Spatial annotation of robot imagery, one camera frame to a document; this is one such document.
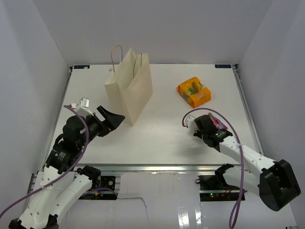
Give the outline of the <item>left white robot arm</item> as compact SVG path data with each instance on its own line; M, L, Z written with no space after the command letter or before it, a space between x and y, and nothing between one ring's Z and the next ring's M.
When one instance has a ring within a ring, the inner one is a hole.
M101 171L86 165L74 168L83 157L88 144L96 137L104 137L114 131L125 117L97 108L104 120L81 104L66 105L73 112L56 138L46 160L40 187L30 194L28 206L21 216L13 219L10 229L57 229L63 217L84 194L101 186Z

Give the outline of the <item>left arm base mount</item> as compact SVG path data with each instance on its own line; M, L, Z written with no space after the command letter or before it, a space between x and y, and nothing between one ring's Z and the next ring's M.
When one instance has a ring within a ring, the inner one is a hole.
M116 200L120 188L120 178L102 176L99 188L103 188L103 190L82 195L79 200Z

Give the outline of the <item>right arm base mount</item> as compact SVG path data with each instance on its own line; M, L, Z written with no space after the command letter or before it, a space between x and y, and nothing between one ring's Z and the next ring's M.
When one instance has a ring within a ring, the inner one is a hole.
M201 202L230 202L237 201L239 188L235 186L221 185L215 175L200 175L195 180L200 188Z

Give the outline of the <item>purple Fox's candy bag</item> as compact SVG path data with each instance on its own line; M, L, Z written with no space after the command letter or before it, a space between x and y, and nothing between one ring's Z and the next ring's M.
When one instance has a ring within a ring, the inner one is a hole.
M218 118L212 115L212 113L208 113L208 116L210 117L210 119L212 120L213 124L216 126L217 129L225 129L225 130L228 129L228 127L225 124L223 124Z

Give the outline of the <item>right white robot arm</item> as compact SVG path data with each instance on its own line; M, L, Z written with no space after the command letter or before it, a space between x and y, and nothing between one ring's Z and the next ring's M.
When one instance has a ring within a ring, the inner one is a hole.
M227 129L219 129L208 115L198 118L188 116L186 124L193 135L209 147L229 156L244 166L244 171L232 164L223 164L214 175L202 182L204 188L227 190L239 187L260 197L273 211L279 211L301 194L291 165L275 161L237 142Z

